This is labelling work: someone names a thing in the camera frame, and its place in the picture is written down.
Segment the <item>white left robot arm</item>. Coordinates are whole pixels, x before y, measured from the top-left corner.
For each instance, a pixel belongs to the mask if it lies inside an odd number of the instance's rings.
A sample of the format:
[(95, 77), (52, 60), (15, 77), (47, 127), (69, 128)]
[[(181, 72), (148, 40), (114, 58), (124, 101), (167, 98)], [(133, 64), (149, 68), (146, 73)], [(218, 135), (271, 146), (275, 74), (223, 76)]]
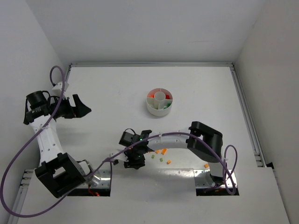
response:
[(86, 174), (80, 163), (65, 153), (57, 135), (56, 119), (82, 118), (92, 110), (83, 104), (77, 94), (75, 105), (69, 98), (58, 96), (46, 98), (43, 91), (26, 96), (24, 124), (30, 125), (38, 134), (40, 162), (35, 174), (38, 180), (56, 198), (60, 198), (86, 182)]

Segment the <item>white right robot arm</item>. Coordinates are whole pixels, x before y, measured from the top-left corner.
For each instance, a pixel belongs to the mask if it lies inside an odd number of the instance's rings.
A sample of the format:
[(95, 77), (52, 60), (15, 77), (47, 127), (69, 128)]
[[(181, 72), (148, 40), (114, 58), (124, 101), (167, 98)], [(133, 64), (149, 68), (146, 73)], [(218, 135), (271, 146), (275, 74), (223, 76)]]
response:
[(223, 134), (199, 121), (193, 121), (187, 129), (165, 133), (143, 130), (140, 134), (124, 131), (119, 144), (128, 147), (124, 152), (125, 168), (139, 169), (145, 166), (144, 154), (164, 148), (188, 149), (198, 158), (208, 163), (210, 177), (215, 185), (224, 184), (221, 149)]

